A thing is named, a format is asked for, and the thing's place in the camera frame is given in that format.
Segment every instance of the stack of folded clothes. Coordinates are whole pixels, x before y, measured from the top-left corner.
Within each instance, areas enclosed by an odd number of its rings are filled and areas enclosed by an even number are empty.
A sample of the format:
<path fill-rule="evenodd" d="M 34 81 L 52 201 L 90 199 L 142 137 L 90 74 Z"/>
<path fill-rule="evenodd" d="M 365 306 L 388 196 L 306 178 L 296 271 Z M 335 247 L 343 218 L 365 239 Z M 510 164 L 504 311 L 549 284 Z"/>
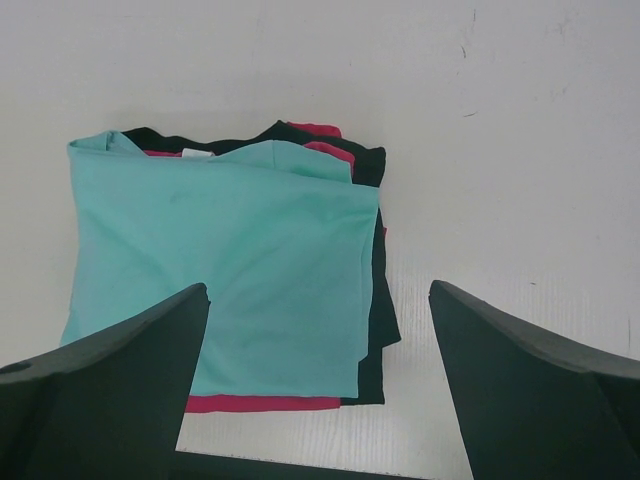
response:
<path fill-rule="evenodd" d="M 187 412 L 384 404 L 382 349 L 400 341 L 384 148 L 279 121 L 250 140 L 138 128 L 68 151 L 79 252 L 62 344 L 202 282 L 211 306 Z"/>

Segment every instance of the folded black t-shirt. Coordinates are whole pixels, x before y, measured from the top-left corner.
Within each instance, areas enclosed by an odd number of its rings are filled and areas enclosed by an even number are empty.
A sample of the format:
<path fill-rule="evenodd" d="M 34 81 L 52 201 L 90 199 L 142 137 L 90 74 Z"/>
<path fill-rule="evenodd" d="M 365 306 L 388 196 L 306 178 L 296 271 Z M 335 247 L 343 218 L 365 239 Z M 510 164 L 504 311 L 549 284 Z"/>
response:
<path fill-rule="evenodd" d="M 147 127 L 123 133 L 142 150 L 179 153 L 184 148 L 192 148 L 213 152 L 215 155 L 222 155 L 266 140 L 282 140 L 298 145 L 314 141 L 324 142 L 353 154 L 355 157 L 353 183 L 372 187 L 380 186 L 386 164 L 386 152 L 382 147 L 367 149 L 343 138 L 314 135 L 281 121 L 249 140 L 218 140 L 210 143 L 194 142 L 179 136 L 164 137 Z M 369 313 L 369 353 L 358 366 L 358 398 L 343 398 L 342 405 L 384 404 L 382 348 L 397 343 L 401 339 L 385 275 L 386 249 L 380 211 L 378 211 L 374 231 L 371 264 L 373 297 Z"/>

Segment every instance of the folded clothing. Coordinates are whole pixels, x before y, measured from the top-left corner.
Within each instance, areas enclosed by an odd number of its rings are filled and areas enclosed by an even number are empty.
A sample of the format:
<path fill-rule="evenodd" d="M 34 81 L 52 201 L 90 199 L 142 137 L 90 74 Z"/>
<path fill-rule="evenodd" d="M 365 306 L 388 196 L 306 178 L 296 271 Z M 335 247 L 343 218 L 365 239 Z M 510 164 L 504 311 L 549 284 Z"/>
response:
<path fill-rule="evenodd" d="M 357 396 L 378 201 L 345 162 L 273 141 L 151 159 L 118 132 L 69 155 L 80 248 L 63 344 L 204 282 L 192 394 Z"/>
<path fill-rule="evenodd" d="M 298 130 L 303 130 L 305 132 L 309 132 L 314 135 L 323 135 L 326 137 L 342 138 L 342 132 L 338 127 L 334 125 L 322 125 L 318 123 L 295 123 L 295 122 L 287 122 L 287 123 L 292 127 L 297 128 Z"/>
<path fill-rule="evenodd" d="M 158 132 L 142 127 L 124 132 L 129 139 L 143 149 L 178 153 L 193 148 L 224 154 L 246 145 L 265 140 L 284 140 L 298 145 L 323 142 L 354 155 L 353 182 L 379 186 L 385 170 L 384 148 L 367 149 L 355 142 L 331 136 L 316 136 L 284 122 L 278 121 L 260 135 L 249 140 L 218 140 L 199 143 L 180 136 L 164 137 Z M 374 295 L 369 316 L 369 355 L 360 362 L 357 398 L 342 399 L 342 405 L 384 404 L 382 348 L 399 342 L 400 331 L 389 291 L 386 275 L 386 249 L 382 216 L 378 212 L 374 232 L 372 275 Z"/>
<path fill-rule="evenodd" d="M 354 157 L 337 147 L 323 143 L 311 142 L 305 148 L 328 153 L 351 167 L 353 174 Z M 153 157 L 181 156 L 180 153 L 158 152 L 145 150 L 145 154 Z M 186 413 L 210 412 L 270 412 L 270 411 L 302 411 L 302 410 L 330 410 L 340 407 L 339 398 L 331 397 L 269 397 L 269 396 L 239 396 L 239 395 L 190 395 L 187 401 Z"/>

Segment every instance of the white surface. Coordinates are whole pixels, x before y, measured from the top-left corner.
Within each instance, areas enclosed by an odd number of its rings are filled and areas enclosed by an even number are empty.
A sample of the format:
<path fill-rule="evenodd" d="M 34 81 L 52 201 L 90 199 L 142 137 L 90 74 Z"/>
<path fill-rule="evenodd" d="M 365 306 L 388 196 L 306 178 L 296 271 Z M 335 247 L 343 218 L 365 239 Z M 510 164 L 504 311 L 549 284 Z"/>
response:
<path fill-rule="evenodd" d="M 180 448 L 471 478 L 434 278 L 640 358 L 640 2 L 64 4 L 0 2 L 0 363 L 56 347 L 66 320 L 67 141 L 141 125 L 248 137 L 277 118 L 387 148 L 405 338 L 385 351 L 388 405 L 189 415 Z"/>

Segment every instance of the fabric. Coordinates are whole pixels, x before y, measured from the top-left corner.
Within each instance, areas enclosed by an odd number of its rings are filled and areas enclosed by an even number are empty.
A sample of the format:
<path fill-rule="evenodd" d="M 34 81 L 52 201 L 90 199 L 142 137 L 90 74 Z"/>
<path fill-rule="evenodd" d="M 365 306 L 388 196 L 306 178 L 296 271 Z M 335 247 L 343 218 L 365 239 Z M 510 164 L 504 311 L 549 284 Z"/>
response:
<path fill-rule="evenodd" d="M 305 148 L 329 153 L 343 160 L 351 167 L 353 174 L 354 157 L 332 145 L 322 142 L 311 142 Z M 181 156 L 180 153 L 158 152 L 145 150 L 145 154 L 154 157 Z M 210 412 L 269 412 L 269 411 L 300 411 L 300 410 L 330 410 L 340 407 L 339 398 L 331 397 L 261 397 L 236 395 L 190 395 L 187 401 L 186 413 Z"/>
<path fill-rule="evenodd" d="M 312 133 L 313 135 L 322 135 L 325 137 L 342 138 L 342 132 L 334 125 L 321 125 L 317 123 L 295 123 L 287 122 L 287 124 L 299 130 Z"/>
<path fill-rule="evenodd" d="M 340 408 L 337 397 L 258 397 L 254 395 L 190 395 L 186 413 L 246 413 L 335 410 Z"/>
<path fill-rule="evenodd" d="M 164 137 L 147 127 L 124 132 L 124 135 L 144 149 L 181 152 L 183 148 L 188 147 L 212 151 L 216 155 L 265 140 L 284 140 L 298 145 L 319 141 L 354 155 L 353 183 L 378 187 L 384 176 L 386 156 L 384 148 L 367 149 L 346 139 L 316 136 L 281 121 L 276 122 L 266 131 L 249 140 L 219 140 L 210 143 L 199 143 L 180 136 Z M 358 375 L 360 394 L 358 398 L 343 398 L 343 406 L 384 404 L 381 349 L 397 343 L 401 339 L 393 301 L 385 276 L 386 249 L 380 212 L 378 212 L 378 220 L 374 232 L 372 269 L 374 295 L 369 317 L 369 355 L 360 362 L 360 373 Z"/>
<path fill-rule="evenodd" d="M 177 161 L 105 132 L 69 155 L 80 248 L 63 344 L 204 282 L 192 394 L 357 397 L 377 189 L 288 142 Z"/>

